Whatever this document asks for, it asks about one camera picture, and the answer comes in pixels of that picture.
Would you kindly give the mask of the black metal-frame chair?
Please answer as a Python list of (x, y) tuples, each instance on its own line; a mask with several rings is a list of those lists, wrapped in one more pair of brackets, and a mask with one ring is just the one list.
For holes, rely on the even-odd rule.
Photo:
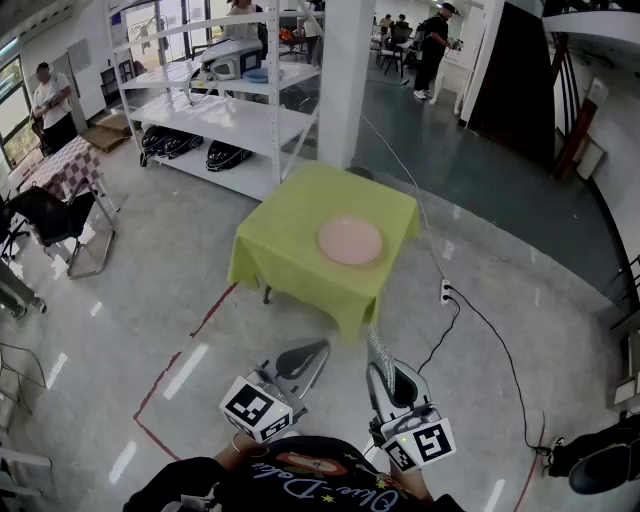
[[(99, 208), (110, 227), (109, 237), (99, 266), (93, 270), (77, 273), (74, 269), (75, 263), (85, 247), (85, 244), (80, 242), (80, 236), (94, 206)], [(5, 241), (10, 236), (11, 221), (16, 215), (24, 218), (45, 248), (67, 239), (75, 241), (66, 270), (71, 280), (97, 276), (107, 266), (111, 246), (116, 237), (115, 224), (101, 202), (97, 189), (87, 178), (82, 178), (77, 183), (66, 201), (38, 186), (32, 186), (13, 199), (8, 199), (0, 207), (0, 241)]]

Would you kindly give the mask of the pink large plate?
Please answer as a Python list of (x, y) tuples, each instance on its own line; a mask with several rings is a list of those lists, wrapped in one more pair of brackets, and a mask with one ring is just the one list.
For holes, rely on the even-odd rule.
[(335, 217), (322, 224), (317, 232), (317, 242), (329, 259), (343, 265), (368, 264), (383, 248), (380, 231), (352, 216)]

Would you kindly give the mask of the white metal shelving unit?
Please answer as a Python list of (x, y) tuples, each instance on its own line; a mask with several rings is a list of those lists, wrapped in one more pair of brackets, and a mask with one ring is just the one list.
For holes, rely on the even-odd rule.
[[(159, 62), (132, 78), (118, 77), (118, 90), (154, 89), (157, 94), (139, 107), (126, 106), (131, 128), (142, 152), (144, 132), (153, 125), (203, 137), (202, 145), (175, 159), (153, 156), (161, 164), (199, 177), (260, 201), (302, 163), (299, 152), (319, 117), (321, 70), (312, 64), (291, 60), (283, 49), (280, 30), (292, 23), (316, 25), (323, 18), (301, 5), (283, 10), (280, 0), (260, 0), (263, 13), (213, 18), (189, 22), (184, 12), (168, 24), (159, 14), (130, 26), (127, 37), (112, 43), (116, 64), (133, 56), (139, 48), (144, 55), (156, 50)], [(226, 40), (225, 25), (263, 22), (268, 32), (268, 53), (260, 68), (269, 70), (268, 84), (236, 80), (207, 80), (200, 69), (200, 57), (218, 41)], [(212, 141), (247, 149), (253, 156), (233, 169), (210, 172), (207, 151)]]

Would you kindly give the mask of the person's left forearm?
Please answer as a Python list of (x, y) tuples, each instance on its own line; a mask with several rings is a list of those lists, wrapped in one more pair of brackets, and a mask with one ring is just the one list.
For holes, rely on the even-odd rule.
[(213, 457), (228, 473), (238, 473), (259, 459), (272, 455), (269, 445), (257, 443), (243, 432), (236, 432), (229, 444)]

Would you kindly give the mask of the person's right forearm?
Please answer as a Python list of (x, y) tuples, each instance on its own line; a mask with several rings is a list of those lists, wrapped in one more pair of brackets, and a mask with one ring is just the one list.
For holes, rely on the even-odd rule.
[(391, 465), (390, 477), (422, 503), (429, 505), (434, 502), (420, 469), (402, 473), (395, 465)]

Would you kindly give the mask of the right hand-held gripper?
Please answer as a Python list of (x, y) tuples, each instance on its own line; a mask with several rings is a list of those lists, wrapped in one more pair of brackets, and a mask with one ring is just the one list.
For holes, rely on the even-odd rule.
[[(389, 457), (401, 473), (412, 473), (456, 452), (449, 420), (430, 402), (425, 378), (399, 359), (395, 368), (394, 391), (390, 391), (382, 370), (370, 362), (367, 387), (378, 419), (392, 419), (372, 428), (374, 445)], [(399, 418), (396, 408), (415, 408)]]

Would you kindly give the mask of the table with yellow-green tablecloth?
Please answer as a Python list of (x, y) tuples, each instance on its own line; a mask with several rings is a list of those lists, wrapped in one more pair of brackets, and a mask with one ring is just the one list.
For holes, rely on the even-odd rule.
[[(318, 245), (318, 230), (340, 216), (376, 227), (380, 256), (355, 266), (329, 259)], [(342, 339), (354, 342), (362, 325), (377, 322), (380, 296), (402, 245), (419, 234), (413, 197), (309, 161), (238, 226), (228, 279), (252, 288), (264, 281), (330, 315)]]

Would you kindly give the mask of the black dining chair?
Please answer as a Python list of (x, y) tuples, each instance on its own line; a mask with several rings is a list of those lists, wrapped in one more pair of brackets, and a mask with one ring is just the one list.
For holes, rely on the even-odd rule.
[(406, 51), (413, 44), (413, 29), (406, 23), (393, 23), (382, 39), (382, 46), (378, 52), (377, 65), (388, 73), (391, 64), (395, 70), (404, 78), (404, 59)]

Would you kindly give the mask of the grey white appliance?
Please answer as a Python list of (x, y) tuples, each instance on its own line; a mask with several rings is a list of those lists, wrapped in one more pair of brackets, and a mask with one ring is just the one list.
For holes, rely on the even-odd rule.
[(241, 79), (246, 71), (261, 67), (263, 44), (255, 38), (218, 41), (200, 57), (200, 69), (207, 80)]

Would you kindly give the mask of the table with red checkered cloth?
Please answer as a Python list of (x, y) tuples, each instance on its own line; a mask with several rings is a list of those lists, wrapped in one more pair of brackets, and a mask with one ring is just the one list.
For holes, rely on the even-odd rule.
[(97, 149), (81, 136), (76, 136), (58, 152), (49, 155), (32, 170), (28, 170), (16, 187), (16, 193), (32, 186), (45, 189), (63, 201), (77, 184), (87, 179), (104, 196)]

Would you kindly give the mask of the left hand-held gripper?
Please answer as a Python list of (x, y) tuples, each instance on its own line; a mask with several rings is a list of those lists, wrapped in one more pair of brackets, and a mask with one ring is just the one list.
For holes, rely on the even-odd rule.
[(258, 444), (282, 436), (307, 412), (302, 401), (330, 355), (324, 338), (286, 342), (248, 376), (236, 378), (220, 403), (221, 413)]

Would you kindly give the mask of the black helmet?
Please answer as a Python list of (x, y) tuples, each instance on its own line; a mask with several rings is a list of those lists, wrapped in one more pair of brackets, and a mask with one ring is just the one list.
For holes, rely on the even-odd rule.
[(166, 143), (172, 130), (164, 126), (150, 126), (142, 137), (142, 152), (140, 154), (140, 166), (146, 167), (148, 160), (153, 156), (166, 155)]
[(193, 149), (199, 148), (202, 143), (202, 136), (173, 130), (165, 139), (164, 154), (168, 159), (175, 159)]
[(247, 149), (214, 140), (207, 151), (206, 169), (210, 172), (230, 170), (252, 156)]

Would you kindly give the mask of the person's black printed shirt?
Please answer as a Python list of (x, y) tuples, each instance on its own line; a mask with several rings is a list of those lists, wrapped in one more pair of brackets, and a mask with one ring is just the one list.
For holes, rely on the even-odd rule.
[(448, 494), (424, 504), (346, 441), (293, 435), (238, 473), (213, 457), (165, 466), (122, 512), (464, 512)]

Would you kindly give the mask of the brown cardboard box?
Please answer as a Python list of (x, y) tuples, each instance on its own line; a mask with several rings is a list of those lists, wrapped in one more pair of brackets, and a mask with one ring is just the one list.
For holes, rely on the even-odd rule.
[(100, 113), (87, 121), (81, 136), (101, 152), (110, 153), (130, 139), (132, 132), (125, 115)]

